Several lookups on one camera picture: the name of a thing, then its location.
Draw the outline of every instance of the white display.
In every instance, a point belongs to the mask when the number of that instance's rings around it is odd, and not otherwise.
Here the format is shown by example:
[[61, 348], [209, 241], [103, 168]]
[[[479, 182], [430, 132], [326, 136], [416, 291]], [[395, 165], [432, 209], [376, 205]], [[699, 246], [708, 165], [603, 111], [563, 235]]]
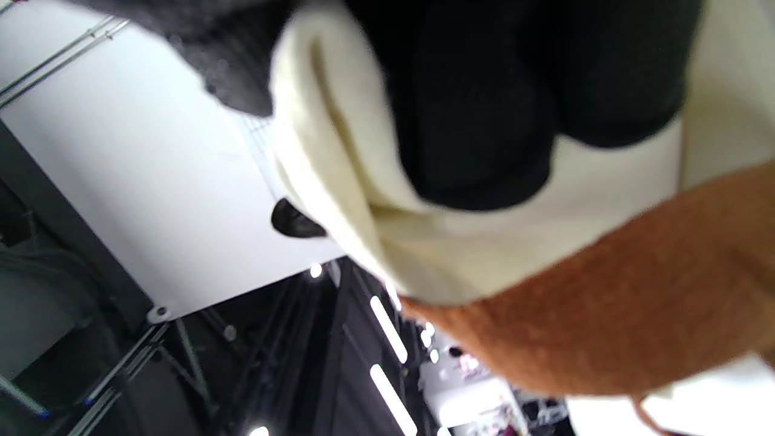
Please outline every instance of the white display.
[[[0, 88], [104, 16], [51, 0], [0, 18]], [[241, 116], [167, 42], [127, 26], [0, 118], [169, 317], [339, 257], [270, 225], [277, 192]]]

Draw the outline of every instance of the orange fuzzy fabric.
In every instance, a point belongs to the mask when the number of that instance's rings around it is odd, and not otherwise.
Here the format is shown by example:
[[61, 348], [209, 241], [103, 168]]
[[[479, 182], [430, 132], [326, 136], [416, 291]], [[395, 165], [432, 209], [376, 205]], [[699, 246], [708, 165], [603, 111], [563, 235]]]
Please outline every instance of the orange fuzzy fabric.
[[464, 306], [403, 300], [512, 384], [643, 393], [775, 344], [775, 164], [662, 203]]

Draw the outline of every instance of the ceiling light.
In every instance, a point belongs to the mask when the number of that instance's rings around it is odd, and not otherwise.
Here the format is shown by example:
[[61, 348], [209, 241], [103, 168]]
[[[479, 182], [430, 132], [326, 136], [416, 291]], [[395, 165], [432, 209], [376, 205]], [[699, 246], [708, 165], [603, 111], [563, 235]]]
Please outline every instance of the ceiling light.
[[248, 436], [269, 436], [269, 429], [266, 427], [254, 428]]
[[387, 291], [387, 295], [390, 296], [393, 307], [401, 312], [401, 300], [398, 298], [398, 291], [395, 290], [395, 285], [392, 283], [385, 283], [385, 290]]
[[387, 404], [387, 408], [390, 409], [393, 418], [398, 422], [401, 431], [404, 432], [405, 436], [416, 436], [417, 425], [412, 420], [412, 417], [409, 416], [409, 412], [398, 398], [398, 394], [395, 392], [395, 389], [393, 389], [393, 385], [391, 385], [384, 371], [382, 371], [382, 368], [379, 365], [374, 365], [371, 367], [369, 373], [371, 374], [371, 379], [374, 381], [377, 390], [380, 391], [382, 399]]
[[320, 264], [314, 264], [309, 269], [309, 274], [312, 276], [313, 279], [320, 277], [322, 273], [323, 273], [323, 267]]
[[431, 334], [427, 330], [423, 330], [420, 334], [420, 341], [426, 348], [431, 346]]
[[401, 341], [401, 337], [398, 336], [398, 332], [395, 330], [395, 326], [390, 321], [388, 313], [385, 312], [385, 308], [382, 306], [380, 297], [371, 297], [370, 304], [371, 310], [374, 312], [374, 316], [377, 318], [377, 322], [380, 324], [380, 327], [382, 327], [382, 331], [385, 332], [387, 341], [390, 342], [390, 345], [393, 347], [393, 351], [395, 351], [395, 356], [398, 358], [398, 361], [402, 364], [406, 363], [406, 359], [409, 357], [409, 353], [406, 351], [406, 347]]

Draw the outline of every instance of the black object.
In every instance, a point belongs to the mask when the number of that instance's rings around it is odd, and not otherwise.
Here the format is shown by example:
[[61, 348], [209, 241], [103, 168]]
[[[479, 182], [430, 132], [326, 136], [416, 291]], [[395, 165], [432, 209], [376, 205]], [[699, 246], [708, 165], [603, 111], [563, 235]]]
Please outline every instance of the black object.
[[[272, 112], [271, 51], [292, 0], [71, 0], [164, 35], [224, 104]], [[423, 198], [517, 205], [554, 137], [626, 147], [684, 101], [702, 0], [345, 0], [383, 68], [401, 163]]]
[[296, 209], [288, 199], [282, 199], [274, 205], [271, 220], [272, 227], [287, 237], [326, 237], [326, 230]]
[[464, 354], [466, 354], [465, 351], [463, 351], [460, 347], [449, 347], [449, 350], [447, 351], [450, 356], [454, 358], [462, 357]]
[[561, 129], [595, 147], [624, 147], [684, 104], [702, 0], [555, 0], [553, 88]]

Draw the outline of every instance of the metal rod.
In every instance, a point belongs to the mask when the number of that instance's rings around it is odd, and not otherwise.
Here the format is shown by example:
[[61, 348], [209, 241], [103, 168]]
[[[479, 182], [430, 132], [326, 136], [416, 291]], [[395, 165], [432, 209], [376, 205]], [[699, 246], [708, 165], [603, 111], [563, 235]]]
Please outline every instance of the metal rod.
[[26, 407], [27, 410], [38, 417], [46, 418], [51, 415], [51, 412], [46, 407], [43, 407], [40, 403], [33, 400], [31, 396], [27, 395], [26, 392], [19, 389], [19, 387], [2, 375], [0, 375], [0, 390], [8, 394], [11, 398], [19, 402], [19, 404]]
[[94, 429], [99, 425], [100, 422], [102, 422], [102, 418], [105, 417], [105, 415], [110, 411], [110, 409], [113, 407], [116, 401], [121, 398], [121, 393], [116, 393], [115, 395], [111, 396], [107, 403], [105, 403], [104, 406], [100, 407], [97, 413], [94, 415], [94, 417], [91, 419], [91, 422], [84, 428], [84, 430], [81, 432], [84, 436], [87, 434], [90, 434]]
[[5, 109], [8, 105], [10, 105], [11, 103], [15, 102], [17, 99], [19, 99], [19, 97], [21, 97], [22, 95], [25, 95], [30, 89], [35, 88], [38, 84], [40, 84], [40, 82], [48, 79], [49, 77], [51, 77], [52, 75], [57, 73], [62, 68], [65, 68], [67, 65], [72, 64], [79, 57], [85, 55], [86, 53], [88, 53], [88, 52], [90, 52], [92, 50], [94, 50], [97, 46], [99, 46], [100, 44], [104, 43], [105, 41], [112, 40], [113, 37], [118, 32], [123, 30], [128, 24], [129, 24], [129, 20], [128, 19], [125, 19], [125, 20], [121, 21], [119, 24], [117, 24], [116, 26], [114, 26], [110, 30], [106, 31], [101, 36], [98, 36], [97, 38], [95, 38], [95, 40], [91, 41], [87, 46], [83, 47], [79, 51], [76, 51], [75, 53], [73, 53], [69, 57], [65, 58], [64, 61], [60, 62], [55, 67], [51, 68], [45, 74], [40, 75], [37, 79], [31, 81], [26, 86], [20, 88], [20, 90], [18, 90], [16, 93], [11, 94], [6, 100], [3, 100], [2, 102], [0, 102], [0, 110]]
[[11, 90], [16, 88], [20, 83], [27, 80], [28, 78], [32, 77], [35, 73], [38, 71], [44, 69], [48, 66], [48, 64], [54, 62], [56, 59], [59, 59], [63, 55], [65, 55], [67, 52], [73, 50], [78, 44], [86, 41], [88, 38], [95, 38], [97, 35], [96, 33], [99, 32], [103, 27], [107, 26], [111, 21], [115, 19], [114, 16], [107, 16], [105, 17], [101, 22], [98, 22], [96, 26], [88, 29], [86, 32], [84, 32], [82, 35], [80, 35], [78, 38], [72, 40], [68, 45], [64, 46], [62, 49], [58, 50], [56, 53], [52, 54], [51, 56], [47, 57], [46, 60], [38, 64], [33, 69], [27, 71], [22, 75], [22, 77], [17, 78], [16, 80], [12, 81], [10, 84], [5, 86], [2, 90], [0, 90], [0, 97], [8, 94]]
[[[236, 331], [233, 325], [226, 323], [223, 318], [213, 308], [201, 310], [199, 312], [201, 318], [210, 327], [218, 338], [226, 342], [231, 350], [237, 357], [243, 357], [249, 348], [245, 345], [245, 341], [240, 337], [240, 332]], [[228, 330], [232, 330], [234, 335], [229, 337]]]
[[[291, 279], [288, 283], [297, 281], [298, 279]], [[306, 294], [306, 292], [304, 289], [297, 289], [297, 287], [294, 287], [291, 289], [290, 294], [291, 296], [289, 297], [288, 304], [284, 308], [282, 317], [273, 322], [273, 324], [276, 324], [277, 327], [275, 330], [275, 336], [272, 340], [269, 352], [267, 353], [265, 364], [261, 365], [258, 370], [258, 375], [256, 377], [257, 385], [253, 387], [252, 392], [250, 392], [245, 402], [246, 406], [244, 407], [244, 415], [242, 416], [241, 424], [238, 427], [243, 431], [248, 430], [250, 426], [250, 420], [254, 418], [253, 414], [260, 410], [262, 400], [261, 394], [264, 393], [265, 390], [261, 389], [263, 387], [264, 380], [268, 377], [268, 371], [278, 367], [281, 363], [277, 356], [277, 349], [280, 347], [280, 343], [283, 339], [283, 333], [288, 328], [287, 325], [292, 319], [295, 309], [298, 307], [299, 300], [303, 297], [303, 295]]]
[[186, 368], [177, 361], [177, 359], [164, 347], [159, 348], [159, 353], [161, 354], [161, 357], [167, 361], [167, 363], [170, 364], [172, 369], [177, 372], [177, 374], [183, 378], [183, 380], [188, 383], [188, 385], [195, 391], [199, 393], [199, 395], [202, 395], [201, 390], [199, 389], [199, 385], [196, 383], [196, 380], [194, 380], [194, 377], [191, 377], [191, 374], [188, 373]]
[[196, 383], [199, 385], [199, 390], [205, 398], [205, 403], [207, 403], [209, 407], [210, 391], [207, 389], [207, 380], [205, 380], [205, 373], [202, 371], [202, 366], [199, 365], [199, 358], [197, 358], [194, 345], [191, 343], [191, 338], [188, 336], [186, 325], [182, 319], [177, 318], [175, 320], [175, 327], [177, 328], [177, 335], [181, 337], [181, 343], [183, 344], [183, 349], [188, 358], [188, 366], [191, 367], [191, 372], [194, 374]]
[[152, 338], [156, 338], [156, 341], [161, 338], [161, 335], [164, 334], [165, 331], [167, 331], [167, 328], [169, 326], [167, 324], [157, 324], [149, 328], [145, 334], [132, 346], [132, 348], [129, 349], [129, 351], [126, 352], [124, 357], [119, 360], [119, 363], [116, 363], [115, 366], [108, 372], [108, 374], [100, 381], [100, 383], [97, 384], [97, 386], [91, 390], [91, 392], [86, 396], [84, 399], [85, 405], [91, 405], [96, 399], [97, 396], [102, 392], [103, 389], [113, 380], [113, 378], [121, 371], [132, 358], [135, 357], [138, 350], [141, 349], [144, 345], [146, 345], [149, 342], [154, 342]]
[[11, 8], [13, 8], [14, 6], [16, 6], [16, 3], [15, 2], [10, 2], [9, 4], [7, 4], [7, 5], [3, 6], [2, 8], [0, 8], [0, 16], [5, 15], [5, 13], [10, 11]]
[[[145, 368], [145, 365], [150, 362], [153, 357], [153, 352], [156, 351], [156, 343], [161, 339], [164, 334], [164, 330], [157, 332], [153, 335], [150, 341], [143, 349], [137, 353], [137, 356], [126, 366], [127, 382], [131, 382]], [[122, 392], [117, 389], [109, 387], [105, 389], [102, 395], [89, 407], [86, 414], [73, 426], [67, 436], [85, 436], [90, 431], [97, 427], [97, 424], [102, 421], [102, 418], [108, 413], [108, 410], [115, 404], [115, 402], [121, 397]]]
[[283, 289], [279, 295], [277, 295], [277, 298], [274, 299], [272, 308], [269, 312], [269, 317], [266, 319], [266, 323], [261, 329], [258, 338], [256, 338], [253, 347], [250, 349], [248, 357], [243, 361], [243, 366], [239, 371], [239, 375], [237, 376], [232, 394], [229, 396], [229, 398], [223, 401], [221, 407], [218, 410], [218, 413], [212, 419], [209, 427], [207, 428], [207, 431], [205, 432], [205, 434], [208, 436], [219, 436], [222, 433], [226, 423], [228, 422], [230, 415], [233, 414], [234, 406], [245, 391], [246, 384], [248, 378], [250, 377], [250, 373], [253, 369], [255, 361], [258, 359], [259, 354], [264, 349], [264, 342], [269, 335], [271, 327], [274, 325], [275, 319], [277, 319], [277, 315], [280, 313], [280, 307], [282, 306], [282, 303], [288, 299], [286, 296], [287, 294], [288, 282], [283, 285]]

